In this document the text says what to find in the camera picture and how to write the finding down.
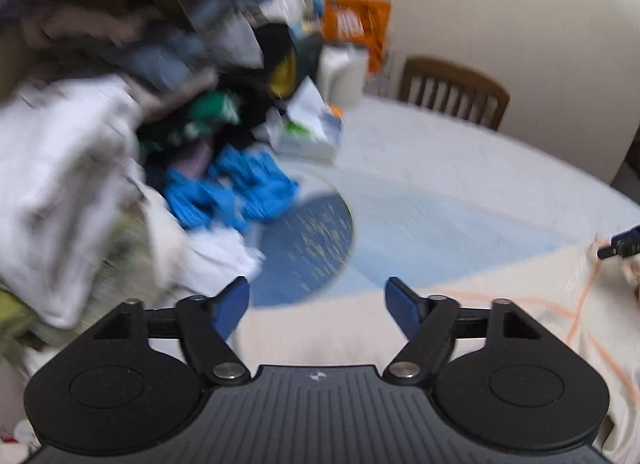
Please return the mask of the white jug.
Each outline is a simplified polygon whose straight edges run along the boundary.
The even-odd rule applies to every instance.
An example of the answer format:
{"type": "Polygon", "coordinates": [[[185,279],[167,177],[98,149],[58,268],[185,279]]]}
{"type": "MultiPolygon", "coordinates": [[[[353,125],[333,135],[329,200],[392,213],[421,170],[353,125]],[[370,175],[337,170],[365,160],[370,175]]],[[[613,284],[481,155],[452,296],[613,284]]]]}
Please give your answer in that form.
{"type": "Polygon", "coordinates": [[[343,109],[356,106],[363,95],[368,67],[367,48],[353,44],[324,45],[316,76],[322,99],[343,109]]]}

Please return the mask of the brown wooden chair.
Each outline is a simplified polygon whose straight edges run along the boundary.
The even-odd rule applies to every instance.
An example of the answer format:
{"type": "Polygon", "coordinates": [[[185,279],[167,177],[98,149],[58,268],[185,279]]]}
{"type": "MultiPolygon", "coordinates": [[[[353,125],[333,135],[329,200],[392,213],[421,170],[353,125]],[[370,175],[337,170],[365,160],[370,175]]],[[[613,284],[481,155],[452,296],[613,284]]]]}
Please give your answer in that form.
{"type": "Polygon", "coordinates": [[[510,94],[490,76],[451,61],[410,56],[402,71],[398,99],[495,132],[510,94]]]}

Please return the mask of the white tissue box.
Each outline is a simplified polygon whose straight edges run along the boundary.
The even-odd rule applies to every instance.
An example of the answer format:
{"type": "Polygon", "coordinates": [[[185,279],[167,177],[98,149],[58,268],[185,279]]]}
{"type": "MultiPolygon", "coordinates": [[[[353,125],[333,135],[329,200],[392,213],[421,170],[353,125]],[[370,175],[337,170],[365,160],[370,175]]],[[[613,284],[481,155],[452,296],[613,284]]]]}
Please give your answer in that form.
{"type": "Polygon", "coordinates": [[[279,155],[333,163],[342,142],[343,120],[305,77],[282,112],[269,111],[266,131],[272,150],[279,155]]]}

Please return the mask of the cream fleece orange-trim pullover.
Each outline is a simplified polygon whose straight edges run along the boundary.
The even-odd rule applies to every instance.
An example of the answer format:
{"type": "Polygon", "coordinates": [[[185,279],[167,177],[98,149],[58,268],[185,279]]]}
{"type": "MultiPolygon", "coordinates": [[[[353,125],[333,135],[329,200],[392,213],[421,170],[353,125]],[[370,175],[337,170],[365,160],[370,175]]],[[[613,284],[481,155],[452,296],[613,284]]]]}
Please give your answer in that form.
{"type": "MultiPolygon", "coordinates": [[[[457,340],[463,357],[498,342],[530,343],[536,321],[605,380],[610,405],[596,446],[614,463],[639,459],[639,259],[601,259],[602,242],[576,245],[417,291],[445,295],[462,310],[489,309],[480,335],[457,340]]],[[[262,364],[384,370],[406,343],[383,291],[252,309],[232,336],[251,371],[262,364]]]]}

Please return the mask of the pile of mixed clothes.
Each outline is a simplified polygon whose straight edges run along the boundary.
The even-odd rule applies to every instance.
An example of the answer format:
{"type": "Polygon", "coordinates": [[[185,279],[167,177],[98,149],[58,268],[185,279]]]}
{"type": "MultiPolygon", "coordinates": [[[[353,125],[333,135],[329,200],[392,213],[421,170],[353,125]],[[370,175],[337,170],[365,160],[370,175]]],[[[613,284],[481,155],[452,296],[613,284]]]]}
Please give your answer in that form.
{"type": "MultiPolygon", "coordinates": [[[[1,26],[58,0],[1,0],[1,26]]],[[[136,0],[62,0],[113,18],[136,0]]],[[[1,343],[38,322],[74,325],[137,190],[143,112],[117,75],[28,86],[1,102],[1,343]]]]}

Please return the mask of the dark blue round mat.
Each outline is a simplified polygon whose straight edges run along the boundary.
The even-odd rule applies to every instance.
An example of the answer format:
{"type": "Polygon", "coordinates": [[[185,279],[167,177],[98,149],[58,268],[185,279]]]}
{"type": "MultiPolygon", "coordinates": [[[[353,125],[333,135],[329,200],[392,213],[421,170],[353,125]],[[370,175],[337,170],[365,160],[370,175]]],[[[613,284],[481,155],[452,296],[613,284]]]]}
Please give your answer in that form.
{"type": "Polygon", "coordinates": [[[262,271],[250,284],[254,308],[299,304],[340,275],[354,244],[352,213],[337,192],[311,195],[262,228],[262,271]]]}

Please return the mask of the bright blue garment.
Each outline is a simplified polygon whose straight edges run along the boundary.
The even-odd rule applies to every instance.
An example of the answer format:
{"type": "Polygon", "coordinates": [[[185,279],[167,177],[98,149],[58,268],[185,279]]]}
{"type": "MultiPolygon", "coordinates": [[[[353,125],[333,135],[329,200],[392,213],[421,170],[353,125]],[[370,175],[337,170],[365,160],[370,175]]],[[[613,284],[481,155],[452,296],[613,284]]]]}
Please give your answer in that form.
{"type": "Polygon", "coordinates": [[[207,228],[218,221],[243,233],[253,222],[266,224],[295,203],[298,183],[265,152],[226,146],[200,179],[178,170],[167,173],[164,197],[183,229],[207,228]]]}

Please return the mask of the orange patterned bag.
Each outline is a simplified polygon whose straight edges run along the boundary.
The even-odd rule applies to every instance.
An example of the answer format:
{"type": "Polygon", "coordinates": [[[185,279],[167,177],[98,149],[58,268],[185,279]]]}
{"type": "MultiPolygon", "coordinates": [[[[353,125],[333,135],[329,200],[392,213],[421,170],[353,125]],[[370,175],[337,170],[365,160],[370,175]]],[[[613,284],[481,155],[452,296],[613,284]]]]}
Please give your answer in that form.
{"type": "Polygon", "coordinates": [[[376,74],[382,68],[391,12],[389,0],[326,0],[322,37],[326,42],[350,42],[366,48],[368,71],[376,74]]]}

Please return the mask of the light blue table cover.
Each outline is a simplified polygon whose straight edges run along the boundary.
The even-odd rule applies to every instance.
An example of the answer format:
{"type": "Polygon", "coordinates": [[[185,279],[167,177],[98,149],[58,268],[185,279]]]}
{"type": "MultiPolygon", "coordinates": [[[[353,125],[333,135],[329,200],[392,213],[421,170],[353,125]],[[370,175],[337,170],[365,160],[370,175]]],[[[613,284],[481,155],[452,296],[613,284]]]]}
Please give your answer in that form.
{"type": "Polygon", "coordinates": [[[405,104],[364,98],[333,163],[279,155],[298,201],[339,193],[352,254],[314,298],[458,280],[638,224],[639,207],[597,178],[524,143],[405,104]]]}

